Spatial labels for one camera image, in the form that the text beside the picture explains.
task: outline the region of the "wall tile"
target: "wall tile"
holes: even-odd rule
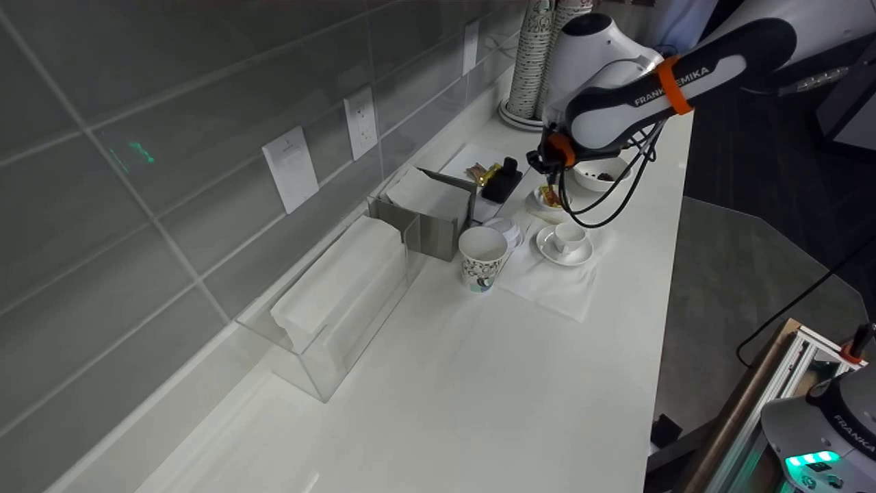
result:
[[[378,9],[389,0],[236,0],[222,5],[223,22],[256,49],[271,49],[295,41],[328,25],[344,22],[355,14]]]
[[[125,429],[122,441],[107,444],[81,475],[65,476],[63,487],[54,482],[52,490],[136,490],[269,350],[263,337],[237,323],[223,327],[208,346],[210,355],[192,363],[185,374],[173,378],[173,387],[161,396],[161,400],[148,405],[148,416]]]
[[[303,137],[317,181],[326,181],[354,160],[344,108],[337,108],[323,119],[307,123]]]
[[[486,53],[474,71],[464,75],[464,103],[474,103],[512,66],[500,53]]]
[[[52,485],[52,481],[218,335],[222,327],[202,294],[188,292],[0,439],[0,490],[29,493]]]
[[[380,183],[380,155],[369,152],[337,179],[323,183],[321,194],[284,218],[263,240],[208,278],[223,312],[237,316],[271,282],[277,282],[307,250],[337,227]]]
[[[74,130],[74,122],[0,30],[0,160]]]
[[[518,59],[523,9],[507,5],[490,11],[478,29],[478,60],[497,55],[500,60],[512,64]]]
[[[185,286],[165,242],[144,227],[0,316],[0,429]]]
[[[374,114],[378,133],[385,135],[412,111],[441,94],[447,86],[463,77],[463,40],[453,44],[441,44],[422,55],[412,66],[378,79],[374,86]]]
[[[468,22],[475,22],[475,20],[484,20],[486,14],[490,14],[490,0],[464,0],[464,4],[456,4],[456,5],[463,5],[463,22],[468,25]]]
[[[493,11],[526,11],[527,0],[486,0],[486,14]]]
[[[418,111],[384,141],[384,175],[404,166],[425,142],[430,142],[464,104],[464,83],[451,86],[430,108]]]
[[[87,119],[255,55],[210,4],[2,0],[2,9]]]
[[[437,0],[403,0],[369,16],[374,77],[389,77],[448,40]]]
[[[161,211],[364,86],[369,86],[366,33],[355,22],[113,123],[98,141],[119,170],[133,170],[133,186]]]
[[[141,222],[84,137],[0,167],[0,311]]]
[[[173,211],[165,224],[197,272],[210,270],[237,245],[281,214],[281,204],[263,160]]]

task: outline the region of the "white mug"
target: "white mug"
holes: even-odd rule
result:
[[[555,255],[567,257],[573,252],[586,250],[586,230],[574,222],[560,222],[553,227],[553,235],[547,240]]]
[[[510,242],[493,227],[468,227],[460,235],[463,286],[490,292],[504,270]]]

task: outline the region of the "black cable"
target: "black cable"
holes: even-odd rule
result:
[[[615,186],[619,181],[615,181],[597,204],[592,204],[589,208],[573,211],[570,194],[567,194],[567,175],[564,175],[564,170],[557,170],[557,174],[551,175],[551,183],[557,186],[557,205],[573,218],[574,224],[589,227],[589,230],[597,230],[597,227],[609,224],[615,218],[620,218],[620,211],[627,208],[627,204],[633,201],[633,194],[635,194],[635,190],[638,190],[638,183],[641,183],[641,175],[642,175],[646,166],[656,160],[653,145],[656,145],[659,133],[663,133],[663,123],[656,123],[649,135],[633,141],[633,145],[638,145],[638,155],[635,155],[635,160],[627,166],[627,170],[635,167],[638,161],[641,161],[641,167],[638,167],[635,179],[633,179],[633,186],[630,186],[630,192],[625,194],[620,205],[619,205],[612,214],[608,214],[608,219],[601,219],[601,222],[589,224],[589,222],[582,222],[577,214],[592,211],[593,205],[599,205],[599,204],[612,192],[612,186]]]
[[[589,214],[589,211],[593,211],[597,205],[601,205],[601,204],[612,194],[612,190],[619,190],[619,183],[630,175],[630,170],[638,166],[641,155],[646,152],[642,145],[646,145],[646,137],[649,137],[649,135],[642,135],[642,137],[638,137],[638,135],[642,135],[642,133],[635,133],[635,137],[633,137],[633,142],[630,142],[630,145],[638,148],[638,155],[635,155],[633,161],[620,170],[620,175],[619,175],[593,204],[589,204],[589,205],[582,205],[582,208],[574,208],[573,214]]]
[[[863,252],[867,252],[876,245],[876,233],[871,240],[864,240],[860,248],[853,248],[850,252],[845,252],[834,266],[830,266],[812,286],[807,286],[800,296],[793,296],[782,311],[776,311],[775,316],[768,316],[753,335],[748,335],[738,346],[737,346],[737,359],[741,368],[750,368],[750,363],[745,363],[741,350],[745,346],[750,346],[761,333],[767,333],[781,316],[785,316],[790,308],[797,308],[804,296],[809,296],[812,292],[818,292],[831,275],[838,275],[841,270],[845,270],[850,260],[857,260]]]

